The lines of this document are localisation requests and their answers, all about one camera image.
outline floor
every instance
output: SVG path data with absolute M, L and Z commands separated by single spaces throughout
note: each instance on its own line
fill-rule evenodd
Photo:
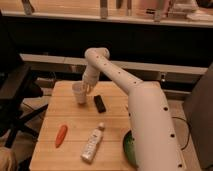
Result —
M 42 105 L 45 105 L 48 103 L 51 97 L 52 89 L 44 88 L 43 90 L 44 90 L 45 96 L 41 98 L 33 98 L 33 99 L 29 98 L 24 100 L 24 103 L 22 104 L 22 109 L 25 114 L 31 112 L 32 109 L 37 109 L 41 107 Z M 168 102 L 169 102 L 171 114 L 173 117 L 185 118 L 184 112 L 182 110 L 181 101 L 169 100 Z M 31 120 L 28 123 L 28 126 L 39 131 L 41 128 L 41 124 L 42 124 L 44 116 L 45 116 L 45 113 L 41 113 L 39 116 Z M 180 119 L 174 119 L 174 125 L 175 125 L 175 130 L 180 142 L 180 146 L 183 147 L 187 141 L 187 135 L 188 135 L 188 128 L 186 126 L 186 123 Z M 6 137 L 7 135 L 0 138 L 0 146 L 4 145 L 4 141 Z M 23 133 L 18 134 L 16 141 L 12 147 L 12 149 L 14 150 L 16 154 L 18 162 L 25 160 L 26 158 L 30 157 L 33 154 L 35 143 L 36 143 L 36 139 L 33 138 L 32 136 L 23 134 Z M 191 137 L 190 137 L 190 141 L 187 148 L 183 150 L 183 157 L 186 162 L 187 171 L 201 171 Z

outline remote control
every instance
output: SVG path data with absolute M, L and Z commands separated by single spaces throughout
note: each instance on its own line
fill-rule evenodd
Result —
M 85 162 L 92 163 L 102 138 L 103 138 L 103 132 L 100 130 L 100 128 L 94 129 L 81 154 L 81 158 Z
M 94 96 L 94 102 L 99 113 L 106 112 L 106 107 L 100 95 Z

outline white tube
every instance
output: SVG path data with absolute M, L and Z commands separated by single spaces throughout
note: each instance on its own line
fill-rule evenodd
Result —
M 143 82 L 109 62 L 105 48 L 90 48 L 83 81 L 94 86 L 100 71 L 129 95 L 131 129 L 138 171 L 183 171 L 183 161 L 166 97 L 160 87 Z
M 138 171 L 183 171 L 180 147 L 160 87 L 143 82 L 132 89 L 129 112 Z
M 85 52 L 85 57 L 88 62 L 87 68 L 83 74 L 83 81 L 91 86 L 94 86 L 100 75 L 100 70 L 114 81 L 118 87 L 120 87 L 126 94 L 137 84 L 141 83 L 142 80 L 135 77 L 134 75 L 126 72 L 118 66 L 112 64 L 106 56 L 109 53 L 100 53 L 101 51 L 107 51 L 105 48 L 90 48 Z

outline wooden table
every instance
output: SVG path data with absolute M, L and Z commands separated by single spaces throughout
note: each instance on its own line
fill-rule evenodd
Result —
M 63 170 L 128 170 L 134 171 L 123 153 L 122 140 L 130 124 L 126 110 L 127 96 L 112 82 L 99 82 L 87 97 L 86 105 L 78 105 L 72 93 L 71 81 L 57 82 L 44 118 L 38 142 L 30 164 L 31 171 Z M 100 94 L 107 111 L 99 114 L 93 96 Z M 93 163 L 80 158 L 92 130 L 104 122 L 103 141 Z M 55 148 L 55 138 L 61 125 L 68 125 L 63 144 Z

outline green bowl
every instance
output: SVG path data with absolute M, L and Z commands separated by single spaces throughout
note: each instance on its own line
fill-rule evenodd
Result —
M 135 151 L 134 151 L 134 145 L 133 145 L 133 138 L 132 138 L 132 132 L 128 131 L 123 139 L 123 149 L 124 154 L 130 163 L 134 168 L 137 168 L 136 160 L 135 160 Z

